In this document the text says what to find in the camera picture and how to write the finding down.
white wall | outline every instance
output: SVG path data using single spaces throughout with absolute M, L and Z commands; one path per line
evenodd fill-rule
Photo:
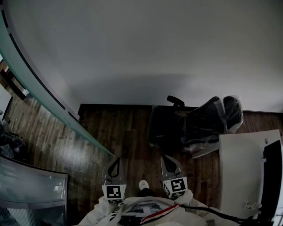
M 54 90 L 79 103 L 200 106 L 236 94 L 283 111 L 281 0 L 10 0 L 18 36 Z

glass partition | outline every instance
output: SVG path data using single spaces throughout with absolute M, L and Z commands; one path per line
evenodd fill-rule
M 0 225 L 64 225 L 68 175 L 0 155 Z

white sneaker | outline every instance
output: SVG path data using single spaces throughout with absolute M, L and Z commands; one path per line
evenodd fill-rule
M 145 180 L 141 180 L 140 183 L 138 184 L 140 190 L 149 188 L 149 184 Z

black office chair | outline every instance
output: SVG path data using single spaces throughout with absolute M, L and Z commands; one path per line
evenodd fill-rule
M 235 132 L 242 124 L 242 108 L 239 100 L 228 96 L 213 97 L 201 107 L 180 115 L 177 111 L 184 102 L 168 96 L 172 108 L 157 106 L 153 109 L 148 141 L 152 146 L 172 151 L 191 151 L 219 141 L 226 131 Z

white jacket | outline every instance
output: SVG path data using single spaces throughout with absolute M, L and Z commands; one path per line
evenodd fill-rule
M 148 223 L 142 225 L 145 226 L 235 226 L 238 225 L 230 220 L 226 220 L 218 217 L 207 211 L 200 210 L 188 210 L 178 205 L 187 205 L 190 207 L 207 207 L 203 203 L 195 200 L 191 190 L 187 190 L 185 194 L 175 201 L 159 198 L 159 197 L 131 197 L 125 199 L 123 204 L 109 204 L 108 201 L 101 197 L 99 203 L 94 206 L 94 210 L 90 211 L 84 219 L 79 223 L 81 226 L 116 226 L 121 219 L 122 213 L 130 206 L 136 203 L 145 201 L 158 201 L 166 203 L 171 206 L 170 211 L 163 216 L 152 219 Z

